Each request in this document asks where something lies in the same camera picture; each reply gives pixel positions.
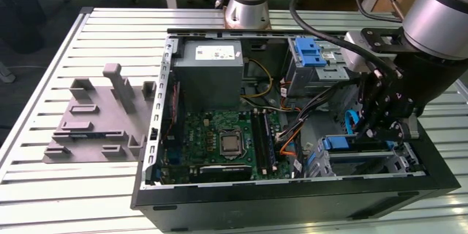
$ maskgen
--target white table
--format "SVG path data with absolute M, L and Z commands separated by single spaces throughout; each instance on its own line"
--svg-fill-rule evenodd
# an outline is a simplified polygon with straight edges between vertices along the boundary
M 270 11 L 273 29 L 298 28 Z M 394 27 L 357 13 L 301 12 L 321 30 Z M 157 233 L 129 209 L 136 162 L 42 164 L 42 151 L 65 111 L 74 77 L 110 85 L 105 63 L 120 63 L 132 85 L 154 81 L 166 28 L 222 28 L 218 10 L 94 9 L 80 14 L 42 80 L 0 149 L 0 228 L 12 233 Z M 222 233 L 466 233 L 468 105 L 453 85 L 429 103 L 420 121 L 457 176 L 461 188 L 420 201 L 380 220 L 260 227 Z

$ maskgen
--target blue component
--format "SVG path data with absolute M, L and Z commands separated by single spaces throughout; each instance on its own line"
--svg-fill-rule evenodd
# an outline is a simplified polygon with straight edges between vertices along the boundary
M 321 58 L 320 47 L 312 38 L 296 38 L 294 47 L 302 60 L 304 67 L 325 67 L 326 61 Z
M 345 124 L 345 131 L 348 134 L 353 134 L 350 120 L 356 124 L 358 122 L 358 116 L 354 110 L 346 110 L 344 113 L 344 124 Z
M 386 143 L 386 146 L 388 146 L 388 150 L 392 150 L 393 146 L 394 146 L 394 142 L 393 141 L 385 141 L 385 143 Z
M 348 149 L 348 141 L 345 140 L 345 137 L 341 136 L 332 136 L 326 137 L 322 140 L 322 145 L 325 146 L 325 149 Z
M 314 153 L 313 153 L 313 154 L 310 154 L 310 156 L 308 157 L 308 160 L 306 160 L 306 166 L 309 166 L 309 165 L 310 165 L 310 163 L 312 163 L 313 159 L 314 159 Z

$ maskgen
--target yellow wire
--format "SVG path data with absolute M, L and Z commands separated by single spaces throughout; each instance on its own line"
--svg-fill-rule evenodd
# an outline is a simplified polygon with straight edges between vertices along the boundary
M 249 61 L 253 61 L 253 62 L 257 64 L 257 66 L 264 70 L 265 74 L 268 75 L 269 85 L 268 85 L 268 89 L 266 89 L 262 93 L 258 93 L 258 94 L 249 94 L 249 95 L 241 95 L 240 97 L 242 97 L 242 98 L 253 98 L 253 97 L 264 96 L 266 93 L 269 93 L 270 88 L 272 88 L 272 86 L 273 86 L 273 79 L 272 79 L 272 77 L 270 77 L 270 74 L 269 74 L 266 68 L 265 68 L 265 67 L 260 64 L 260 62 L 257 62 L 256 60 L 253 60 L 253 59 L 248 59 L 248 60 L 249 60 Z

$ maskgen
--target screw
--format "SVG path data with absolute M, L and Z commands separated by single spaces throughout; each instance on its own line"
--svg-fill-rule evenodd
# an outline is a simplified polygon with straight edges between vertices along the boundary
M 372 132 L 372 130 L 369 129 L 366 132 L 365 132 L 365 134 L 366 134 L 366 136 L 369 137 L 369 138 L 372 138 L 373 137 L 373 132 Z

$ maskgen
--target connector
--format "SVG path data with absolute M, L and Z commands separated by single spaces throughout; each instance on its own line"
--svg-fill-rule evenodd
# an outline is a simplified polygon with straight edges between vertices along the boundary
M 296 38 L 296 51 L 304 67 L 325 67 L 326 61 L 321 58 L 320 47 L 312 38 Z
M 214 8 L 218 8 L 220 5 L 221 5 L 221 0 L 216 0 L 216 2 L 214 2 Z

